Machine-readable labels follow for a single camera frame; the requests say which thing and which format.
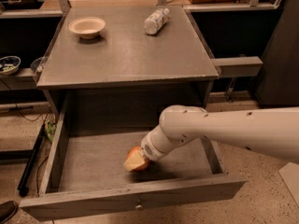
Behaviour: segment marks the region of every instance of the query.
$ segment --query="gray tabletop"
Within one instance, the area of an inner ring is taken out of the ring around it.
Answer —
[[[79,89],[217,78],[183,8],[166,7],[169,21],[157,35],[147,35],[143,22],[158,7],[71,8],[37,87]],[[101,35],[92,40],[68,30],[72,20],[86,16],[106,22]]]

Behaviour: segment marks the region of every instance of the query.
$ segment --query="green object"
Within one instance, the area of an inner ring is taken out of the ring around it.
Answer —
[[[45,134],[51,143],[53,142],[55,131],[56,131],[56,124],[53,123],[52,121],[46,121]]]

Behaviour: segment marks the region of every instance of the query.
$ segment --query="orange object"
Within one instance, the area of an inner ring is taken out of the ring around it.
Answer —
[[[137,146],[137,147],[132,147],[132,149],[130,150],[130,152],[127,154],[127,160],[137,151],[141,150],[141,146]],[[133,171],[142,171],[145,170],[149,165],[150,165],[150,160],[148,158],[144,158],[143,159],[144,162],[138,166],[137,168],[135,168]]]

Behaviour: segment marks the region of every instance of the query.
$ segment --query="speckled floor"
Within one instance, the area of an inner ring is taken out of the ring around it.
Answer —
[[[243,110],[259,108],[253,101],[235,99],[228,103],[222,98],[211,98],[208,111]],[[31,148],[36,140],[39,128],[48,112],[48,105],[38,105],[25,109],[22,117],[17,111],[0,113],[0,150]],[[130,213],[118,213],[95,217],[82,217],[68,220],[56,220],[56,224],[69,223],[103,223],[103,224],[137,224],[137,223],[299,223],[299,207],[293,200],[278,170],[287,162],[255,154],[247,150],[219,144],[226,170],[231,174],[242,174],[248,182],[232,200],[211,203],[186,204],[181,206],[150,209]],[[38,154],[36,165],[28,181],[30,188],[26,199],[37,196],[37,166],[47,157],[50,143],[44,142]],[[17,187],[25,163],[0,164],[0,203],[22,199]],[[8,222],[36,224],[34,218],[22,210]]]

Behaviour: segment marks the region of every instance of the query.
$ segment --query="plastic bottle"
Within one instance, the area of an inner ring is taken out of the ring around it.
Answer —
[[[155,35],[168,21],[169,9],[159,8],[144,21],[144,30],[149,35]]]

